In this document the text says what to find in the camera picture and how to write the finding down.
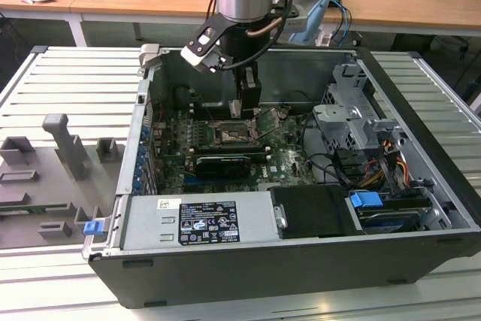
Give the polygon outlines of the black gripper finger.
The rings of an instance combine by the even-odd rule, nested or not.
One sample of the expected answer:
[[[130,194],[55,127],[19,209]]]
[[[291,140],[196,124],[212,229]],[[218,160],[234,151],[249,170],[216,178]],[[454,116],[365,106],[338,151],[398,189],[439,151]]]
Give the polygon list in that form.
[[[256,67],[246,67],[240,82],[241,115],[251,116],[259,107],[262,85]]]

